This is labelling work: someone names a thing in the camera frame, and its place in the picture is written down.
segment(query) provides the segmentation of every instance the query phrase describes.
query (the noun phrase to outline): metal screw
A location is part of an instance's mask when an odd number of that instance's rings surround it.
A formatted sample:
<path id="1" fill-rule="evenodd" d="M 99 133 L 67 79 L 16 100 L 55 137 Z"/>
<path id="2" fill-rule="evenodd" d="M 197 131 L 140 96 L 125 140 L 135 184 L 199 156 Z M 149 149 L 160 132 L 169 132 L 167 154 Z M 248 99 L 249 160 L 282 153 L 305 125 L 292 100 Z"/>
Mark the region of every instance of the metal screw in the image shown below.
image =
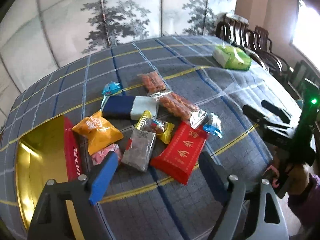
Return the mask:
<path id="1" fill-rule="evenodd" d="M 51 185 L 53 185 L 53 184 L 55 184 L 56 183 L 56 181 L 54 180 L 54 179 L 49 179 L 48 181 L 47 181 L 47 185 L 48 186 L 51 186 Z"/>
<path id="2" fill-rule="evenodd" d="M 87 175 L 81 174 L 81 175 L 78 177 L 78 179 L 79 179 L 80 181 L 86 180 L 86 179 L 87 179 Z"/>
<path id="3" fill-rule="evenodd" d="M 264 185 L 269 185 L 270 184 L 270 182 L 269 182 L 269 180 L 267 180 L 267 179 L 262 179 L 262 184 L 264 184 Z"/>
<path id="4" fill-rule="evenodd" d="M 236 180 L 238 180 L 238 176 L 231 174 L 231 175 L 229 176 L 229 179 L 232 180 L 232 181 L 236 181 Z"/>

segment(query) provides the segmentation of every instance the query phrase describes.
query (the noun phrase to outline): pink snack package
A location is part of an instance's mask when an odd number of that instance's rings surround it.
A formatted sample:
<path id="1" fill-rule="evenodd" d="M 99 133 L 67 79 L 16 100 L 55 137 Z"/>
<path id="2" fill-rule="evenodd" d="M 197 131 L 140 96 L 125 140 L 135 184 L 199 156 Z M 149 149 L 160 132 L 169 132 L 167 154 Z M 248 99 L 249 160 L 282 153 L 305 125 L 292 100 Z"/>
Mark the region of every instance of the pink snack package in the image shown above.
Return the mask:
<path id="1" fill-rule="evenodd" d="M 98 165 L 100 163 L 102 163 L 104 157 L 106 157 L 106 155 L 110 152 L 110 151 L 114 151 L 117 155 L 118 155 L 118 161 L 119 164 L 121 163 L 123 154 L 119 149 L 119 146 L 116 143 L 113 143 L 105 148 L 103 148 L 102 150 L 94 153 L 93 155 L 91 155 L 92 161 L 93 161 L 93 165 Z"/>

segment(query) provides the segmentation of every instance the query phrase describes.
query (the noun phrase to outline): person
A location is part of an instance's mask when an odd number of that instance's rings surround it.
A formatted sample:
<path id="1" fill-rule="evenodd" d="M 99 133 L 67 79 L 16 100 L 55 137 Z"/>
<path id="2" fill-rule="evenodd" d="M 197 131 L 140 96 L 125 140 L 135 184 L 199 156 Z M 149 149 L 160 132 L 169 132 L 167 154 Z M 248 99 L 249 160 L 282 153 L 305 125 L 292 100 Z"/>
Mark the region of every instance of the person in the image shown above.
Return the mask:
<path id="1" fill-rule="evenodd" d="M 272 165 L 279 169 L 280 160 L 274 155 Z M 292 184 L 288 189 L 288 206 L 306 231 L 308 240 L 320 239 L 320 178 L 309 172 L 307 164 L 288 164 Z"/>

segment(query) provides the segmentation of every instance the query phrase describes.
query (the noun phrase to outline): table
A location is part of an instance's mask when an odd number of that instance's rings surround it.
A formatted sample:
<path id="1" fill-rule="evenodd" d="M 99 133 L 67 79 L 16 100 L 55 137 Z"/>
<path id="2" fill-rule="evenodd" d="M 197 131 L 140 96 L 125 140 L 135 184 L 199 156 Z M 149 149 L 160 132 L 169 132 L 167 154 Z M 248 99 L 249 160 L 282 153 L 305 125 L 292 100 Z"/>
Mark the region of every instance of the table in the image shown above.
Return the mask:
<path id="1" fill-rule="evenodd" d="M 256 180 L 272 156 L 256 128 L 242 114 L 250 104 L 265 114 L 265 99 L 294 116 L 300 109 L 284 88 L 258 64 L 248 72 L 219 67 L 211 57 L 222 40 L 209 36 L 167 36 L 132 42 L 97 52 L 73 62 L 32 85 L 12 106 L 0 144 L 0 216 L 17 239 L 25 239 L 15 189 L 15 152 L 18 139 L 46 120 L 64 114 L 73 124 L 100 109 L 101 91 L 110 81 L 121 83 L 123 95 L 145 96 L 139 74 L 157 70 L 166 85 L 221 119 L 223 138 L 210 136 L 204 150 L 227 172 Z M 164 108 L 158 117 L 179 120 Z M 118 142 L 124 151 L 134 122 L 109 120 L 122 131 Z M 83 166 L 92 162 L 87 141 L 80 140 Z M 153 156 L 165 145 L 157 140 Z M 183 186 L 161 171 L 141 173 L 125 165 L 114 175 L 97 207 L 114 239 L 202 239 L 214 226 L 220 212 L 198 167 Z"/>

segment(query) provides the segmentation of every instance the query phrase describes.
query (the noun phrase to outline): pink strap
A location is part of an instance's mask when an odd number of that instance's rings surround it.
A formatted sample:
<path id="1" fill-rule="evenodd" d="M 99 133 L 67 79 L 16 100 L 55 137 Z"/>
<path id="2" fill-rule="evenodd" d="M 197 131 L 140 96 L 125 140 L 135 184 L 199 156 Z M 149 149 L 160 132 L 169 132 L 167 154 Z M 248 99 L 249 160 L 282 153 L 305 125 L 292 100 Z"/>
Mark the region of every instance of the pink strap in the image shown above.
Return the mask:
<path id="1" fill-rule="evenodd" d="M 274 173 L 277 175 L 277 179 L 280 177 L 280 173 L 279 173 L 279 171 L 277 170 L 277 168 L 275 167 L 275 166 L 272 166 L 272 165 L 270 165 L 267 169 L 266 169 L 266 171 L 268 171 L 268 170 L 273 170 L 274 171 Z"/>
<path id="2" fill-rule="evenodd" d="M 272 171 L 276 174 L 276 178 L 273 178 L 273 180 L 272 180 L 272 187 L 273 187 L 273 188 L 279 187 L 278 178 L 280 177 L 280 173 L 279 173 L 278 169 L 277 169 L 275 166 L 270 165 L 270 166 L 266 169 L 265 173 L 266 173 L 268 170 L 272 170 Z"/>

